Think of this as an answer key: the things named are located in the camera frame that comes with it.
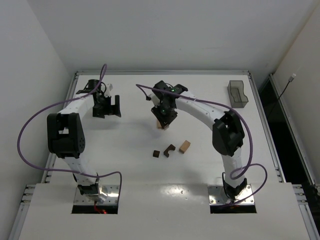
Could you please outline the dark wood arch block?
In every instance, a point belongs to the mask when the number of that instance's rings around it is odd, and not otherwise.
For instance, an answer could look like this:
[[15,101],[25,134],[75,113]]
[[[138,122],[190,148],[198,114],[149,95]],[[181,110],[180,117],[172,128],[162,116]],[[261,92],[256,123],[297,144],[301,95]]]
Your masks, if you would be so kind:
[[163,152],[163,155],[165,157],[169,157],[170,156],[170,151],[175,151],[176,150],[176,147],[173,145],[173,144],[170,144]]

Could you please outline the long light wood block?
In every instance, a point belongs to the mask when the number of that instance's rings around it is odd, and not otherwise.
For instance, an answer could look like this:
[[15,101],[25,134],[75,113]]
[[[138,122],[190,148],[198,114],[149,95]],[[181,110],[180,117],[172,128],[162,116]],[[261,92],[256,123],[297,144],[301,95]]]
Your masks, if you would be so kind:
[[179,147],[179,152],[184,154],[188,148],[190,147],[191,143],[188,140],[185,140],[182,145]]

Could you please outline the small dark wood cube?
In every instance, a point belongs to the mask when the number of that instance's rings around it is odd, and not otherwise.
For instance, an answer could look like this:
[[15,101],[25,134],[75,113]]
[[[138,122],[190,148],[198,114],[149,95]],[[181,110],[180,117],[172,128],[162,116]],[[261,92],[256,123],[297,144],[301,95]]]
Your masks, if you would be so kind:
[[152,156],[153,156],[154,158],[159,158],[159,156],[160,156],[160,151],[154,150]]

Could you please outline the clear grey plastic bin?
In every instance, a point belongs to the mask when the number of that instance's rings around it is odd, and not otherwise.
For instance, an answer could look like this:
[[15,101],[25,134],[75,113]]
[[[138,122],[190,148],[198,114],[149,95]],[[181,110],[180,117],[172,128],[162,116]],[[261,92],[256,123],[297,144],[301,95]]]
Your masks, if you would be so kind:
[[244,82],[242,80],[230,80],[227,86],[230,105],[234,109],[243,109],[249,102],[244,92]]

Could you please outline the light wood rectangular block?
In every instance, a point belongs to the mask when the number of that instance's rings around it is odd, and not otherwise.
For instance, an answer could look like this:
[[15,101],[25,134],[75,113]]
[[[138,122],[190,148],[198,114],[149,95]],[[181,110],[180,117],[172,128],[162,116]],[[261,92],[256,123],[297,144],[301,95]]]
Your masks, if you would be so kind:
[[161,128],[162,128],[161,123],[160,123],[158,120],[156,121],[156,127],[157,127],[158,129],[161,129]]

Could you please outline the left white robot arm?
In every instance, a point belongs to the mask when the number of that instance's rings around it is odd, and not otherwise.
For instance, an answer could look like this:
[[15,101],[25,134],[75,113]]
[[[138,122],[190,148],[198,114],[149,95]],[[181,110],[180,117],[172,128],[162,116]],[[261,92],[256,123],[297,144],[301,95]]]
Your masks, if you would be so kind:
[[111,96],[112,89],[112,84],[90,79],[64,109],[47,116],[49,151],[68,165],[80,194],[96,202],[107,198],[108,190],[81,155],[86,146],[82,119],[88,111],[92,111],[94,118],[120,117],[120,97]]

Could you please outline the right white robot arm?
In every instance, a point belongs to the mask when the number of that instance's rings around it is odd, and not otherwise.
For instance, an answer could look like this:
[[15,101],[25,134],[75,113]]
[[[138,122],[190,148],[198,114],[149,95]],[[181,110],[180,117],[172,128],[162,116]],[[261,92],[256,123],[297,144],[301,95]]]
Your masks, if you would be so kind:
[[234,201],[247,185],[244,175],[236,177],[243,167],[241,147],[245,132],[241,120],[231,110],[222,111],[195,98],[185,86],[177,84],[170,87],[161,80],[154,85],[154,90],[147,95],[146,100],[153,102],[151,112],[162,129],[168,128],[178,116],[176,110],[181,110],[204,123],[212,131],[212,145],[221,154],[224,167],[224,192]]

